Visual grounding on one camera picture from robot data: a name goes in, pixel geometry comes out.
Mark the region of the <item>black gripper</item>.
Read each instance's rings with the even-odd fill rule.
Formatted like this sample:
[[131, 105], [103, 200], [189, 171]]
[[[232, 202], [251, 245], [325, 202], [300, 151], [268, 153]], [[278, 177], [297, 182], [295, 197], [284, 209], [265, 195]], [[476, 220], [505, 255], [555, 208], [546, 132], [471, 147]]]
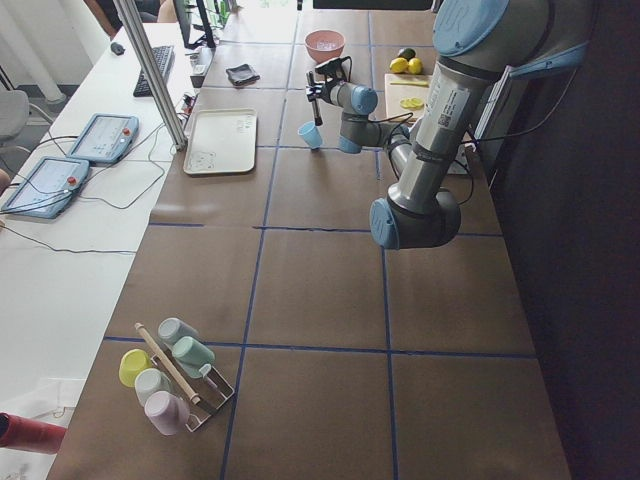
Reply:
[[310, 103], [317, 103], [320, 100], [324, 100], [328, 104], [342, 106], [341, 91], [344, 86], [344, 82], [325, 82], [323, 85], [308, 85], [305, 88], [307, 94], [321, 94], [321, 96], [307, 95], [307, 100]]

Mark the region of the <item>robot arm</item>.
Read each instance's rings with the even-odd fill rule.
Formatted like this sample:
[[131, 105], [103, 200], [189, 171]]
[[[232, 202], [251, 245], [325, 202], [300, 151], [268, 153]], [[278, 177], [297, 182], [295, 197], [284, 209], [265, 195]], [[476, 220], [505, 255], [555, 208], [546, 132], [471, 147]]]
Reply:
[[342, 110], [339, 148], [386, 150], [399, 179], [370, 208], [370, 231], [385, 249], [439, 247], [461, 223], [460, 207], [442, 188], [487, 88], [507, 67], [513, 77], [539, 77], [578, 67], [596, 13], [593, 1], [446, 1], [433, 28], [437, 61], [423, 116], [413, 128], [370, 119], [376, 93], [349, 81], [342, 59], [307, 75], [311, 104]]

